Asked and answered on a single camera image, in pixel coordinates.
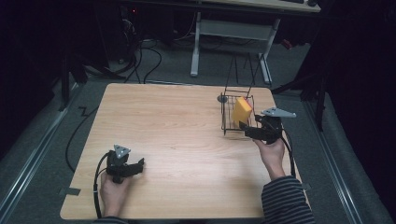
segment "gray bracket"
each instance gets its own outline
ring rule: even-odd
[[[114,150],[116,151],[118,159],[121,159],[131,151],[131,149],[129,149],[128,147],[122,147],[119,145],[114,145]]]
[[[272,107],[262,111],[262,114],[270,117],[280,117],[280,118],[296,118],[296,113],[290,113],[285,110],[281,110],[276,107]]]

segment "wooden table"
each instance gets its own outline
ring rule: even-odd
[[[81,192],[66,196],[61,217],[96,219],[94,172],[114,144],[132,150],[129,164],[146,161],[143,173],[134,176],[121,217],[262,217],[262,187],[270,178],[250,139],[242,132],[224,135],[217,100],[223,91],[208,86],[108,85],[70,185]],[[275,105],[268,89],[250,92],[256,113]],[[284,167],[289,174],[287,154]]]

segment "metal rail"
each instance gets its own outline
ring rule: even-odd
[[[76,98],[76,94],[72,96],[71,102]],[[55,121],[51,123],[48,127],[46,133],[41,138],[38,146],[33,150],[27,162],[23,165],[21,172],[18,174],[15,182],[10,187],[5,199],[0,204],[0,223],[7,223],[8,219],[11,217],[12,212],[17,206],[20,198],[23,193],[26,191],[29,186],[30,181],[35,176],[35,172],[46,156],[47,152],[50,149],[51,142],[53,140],[53,135],[55,135],[56,131],[61,124],[64,116],[67,114],[68,107],[66,107],[63,111],[60,111],[56,116]]]
[[[314,109],[312,108],[312,105],[309,104],[309,102],[303,102],[303,106],[306,113],[310,117],[309,120],[318,136],[318,140],[321,144],[322,152],[324,155],[325,163],[327,165],[327,168],[329,169],[332,182],[334,183],[335,189],[337,190],[338,196],[340,197],[340,201],[344,206],[347,218],[349,219],[349,223],[357,223],[357,224],[363,223],[363,221],[361,220],[361,215],[359,214],[359,210],[356,207],[355,203],[353,202],[353,198],[349,191],[349,187],[347,186],[347,183],[342,177],[341,172],[338,169],[338,166],[335,162],[335,159],[332,156],[332,151],[327,143],[326,137],[324,133],[318,129],[318,126],[315,123],[315,112]]]

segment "yellow block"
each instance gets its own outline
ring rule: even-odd
[[[239,121],[248,124],[248,118],[250,117],[252,108],[248,101],[244,97],[238,97],[235,105],[233,106],[233,122],[236,127],[239,127]]]

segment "metal stand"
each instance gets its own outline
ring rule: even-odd
[[[244,39],[254,39],[260,41],[266,41],[267,43],[265,49],[263,50],[263,53],[259,53],[258,57],[260,59],[260,65],[262,68],[264,83],[271,85],[272,79],[266,59],[271,49],[271,46],[274,42],[274,38],[279,23],[280,23],[280,19],[276,19],[272,26],[229,22],[229,21],[201,20],[201,12],[197,12],[197,20],[195,24],[195,45],[192,53],[191,72],[190,72],[191,76],[192,77],[198,76],[200,35],[217,35],[217,36],[244,38]]]

